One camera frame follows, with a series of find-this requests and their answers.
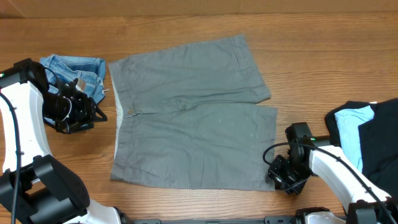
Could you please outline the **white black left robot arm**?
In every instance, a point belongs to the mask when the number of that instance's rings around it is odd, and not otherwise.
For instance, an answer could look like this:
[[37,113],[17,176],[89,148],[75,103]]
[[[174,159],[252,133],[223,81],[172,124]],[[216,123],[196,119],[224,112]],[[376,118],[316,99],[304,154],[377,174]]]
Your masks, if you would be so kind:
[[1,116],[6,158],[1,205],[21,223],[129,223],[116,207],[91,199],[83,181],[53,157],[45,127],[62,134],[91,129],[106,115],[78,81],[57,82],[50,91],[47,69],[30,58],[1,72]]

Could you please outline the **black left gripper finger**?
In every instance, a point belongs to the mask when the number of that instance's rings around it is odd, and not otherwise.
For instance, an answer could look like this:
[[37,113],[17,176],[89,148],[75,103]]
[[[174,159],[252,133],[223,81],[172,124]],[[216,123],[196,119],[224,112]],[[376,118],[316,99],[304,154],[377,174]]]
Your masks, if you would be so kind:
[[62,134],[73,134],[80,131],[86,131],[93,128],[93,124],[74,122],[74,123],[56,123],[55,130]]
[[108,120],[107,116],[102,112],[99,108],[98,104],[94,101],[94,99],[90,99],[91,101],[91,120],[92,122],[106,122]]

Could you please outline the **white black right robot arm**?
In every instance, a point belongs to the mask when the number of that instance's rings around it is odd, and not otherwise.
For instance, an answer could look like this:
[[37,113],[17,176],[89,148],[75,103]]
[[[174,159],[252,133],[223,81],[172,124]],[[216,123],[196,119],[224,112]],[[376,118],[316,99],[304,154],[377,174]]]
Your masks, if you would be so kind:
[[298,209],[288,223],[397,223],[397,200],[376,187],[332,145],[328,136],[313,136],[306,122],[285,130],[288,157],[268,162],[268,176],[285,193],[300,194],[311,176],[320,177],[338,197],[345,211],[336,216],[325,207]]

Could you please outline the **grey cotton shorts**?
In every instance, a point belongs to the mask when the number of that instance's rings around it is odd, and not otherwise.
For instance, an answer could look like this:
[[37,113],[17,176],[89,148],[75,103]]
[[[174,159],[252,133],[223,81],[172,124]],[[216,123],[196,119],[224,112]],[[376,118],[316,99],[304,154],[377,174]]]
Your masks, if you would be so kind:
[[117,107],[111,178],[149,187],[272,191],[264,150],[277,109],[243,35],[109,64]]

